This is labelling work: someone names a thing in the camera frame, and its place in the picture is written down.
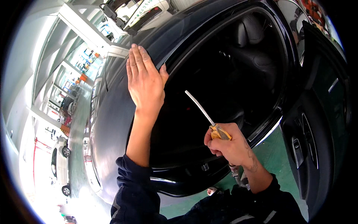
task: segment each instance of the forearm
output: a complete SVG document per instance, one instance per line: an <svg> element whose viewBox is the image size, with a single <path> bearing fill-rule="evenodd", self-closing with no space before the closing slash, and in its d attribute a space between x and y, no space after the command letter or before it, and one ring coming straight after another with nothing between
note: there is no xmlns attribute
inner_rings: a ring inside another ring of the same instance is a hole
<svg viewBox="0 0 358 224"><path fill-rule="evenodd" d="M136 110L126 154L137 165L148 167L150 135L157 115L147 115Z"/></svg>
<svg viewBox="0 0 358 224"><path fill-rule="evenodd" d="M266 190L272 182L272 175L261 165L252 149L248 149L249 159L244 168L252 193Z"/></svg>

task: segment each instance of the white car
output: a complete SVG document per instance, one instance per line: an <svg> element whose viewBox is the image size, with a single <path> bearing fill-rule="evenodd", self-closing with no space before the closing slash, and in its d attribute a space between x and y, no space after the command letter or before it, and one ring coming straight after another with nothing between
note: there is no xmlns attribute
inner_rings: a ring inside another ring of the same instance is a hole
<svg viewBox="0 0 358 224"><path fill-rule="evenodd" d="M51 170L65 196L69 196L71 193L68 183L68 157L70 155L71 151L67 147L67 139L59 137L52 151Z"/></svg>

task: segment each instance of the car window opening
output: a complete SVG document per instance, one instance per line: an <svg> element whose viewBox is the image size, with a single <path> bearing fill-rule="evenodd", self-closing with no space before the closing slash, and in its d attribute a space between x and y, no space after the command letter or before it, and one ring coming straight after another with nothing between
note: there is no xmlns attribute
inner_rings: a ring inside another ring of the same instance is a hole
<svg viewBox="0 0 358 224"><path fill-rule="evenodd" d="M273 24L269 21L263 13L245 14L198 47L171 75L151 136L153 167L215 157L201 141L210 124L185 90L214 122L237 123L246 137L272 113L285 69L283 43L276 26L266 25ZM173 142L173 136L181 136L179 124L189 126L191 137Z"/></svg>

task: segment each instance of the foot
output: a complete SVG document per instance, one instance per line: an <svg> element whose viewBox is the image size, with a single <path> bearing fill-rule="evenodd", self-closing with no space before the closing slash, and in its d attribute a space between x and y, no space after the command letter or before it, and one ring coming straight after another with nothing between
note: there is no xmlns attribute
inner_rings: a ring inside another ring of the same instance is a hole
<svg viewBox="0 0 358 224"><path fill-rule="evenodd" d="M208 195L212 196L218 189L216 187L209 187L208 188Z"/></svg>

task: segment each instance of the car wheel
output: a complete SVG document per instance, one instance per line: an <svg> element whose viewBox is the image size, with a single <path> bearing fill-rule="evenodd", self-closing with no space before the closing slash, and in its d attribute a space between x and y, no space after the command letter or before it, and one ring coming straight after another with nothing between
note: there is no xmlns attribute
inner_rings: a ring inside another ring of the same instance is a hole
<svg viewBox="0 0 358 224"><path fill-rule="evenodd" d="M62 187L62 193L66 196L69 196L71 194L71 190L69 189L68 185Z"/></svg>
<svg viewBox="0 0 358 224"><path fill-rule="evenodd" d="M63 147L62 154L64 157L69 157L71 155L71 150L67 147Z"/></svg>

